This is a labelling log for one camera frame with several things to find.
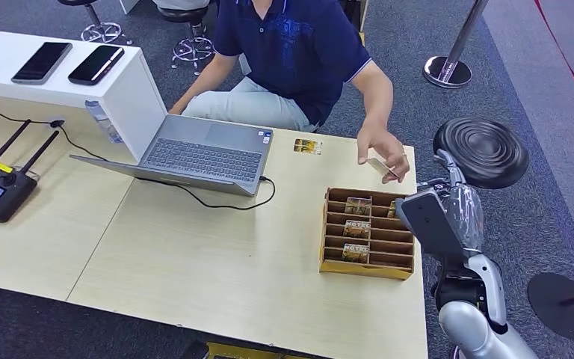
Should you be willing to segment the person's left hand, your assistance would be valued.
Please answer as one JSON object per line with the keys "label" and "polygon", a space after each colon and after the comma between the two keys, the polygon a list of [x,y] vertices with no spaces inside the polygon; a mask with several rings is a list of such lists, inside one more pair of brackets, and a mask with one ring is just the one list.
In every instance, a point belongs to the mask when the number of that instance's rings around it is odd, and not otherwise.
{"label": "person's left hand", "polygon": [[410,170],[403,144],[383,126],[374,123],[362,125],[357,135],[357,163],[364,165],[367,162],[369,150],[373,149],[389,169],[382,177],[382,183],[393,180],[399,183]]}

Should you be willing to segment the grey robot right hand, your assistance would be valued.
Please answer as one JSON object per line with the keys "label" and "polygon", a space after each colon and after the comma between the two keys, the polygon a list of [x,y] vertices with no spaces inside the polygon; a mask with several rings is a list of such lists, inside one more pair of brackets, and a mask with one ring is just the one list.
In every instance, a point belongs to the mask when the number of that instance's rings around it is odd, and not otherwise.
{"label": "grey robot right hand", "polygon": [[462,169],[452,154],[439,149],[434,156],[447,171],[448,177],[417,183],[417,189],[432,188],[441,199],[445,216],[463,251],[473,256],[482,252],[484,243],[484,213],[480,198],[467,183]]}

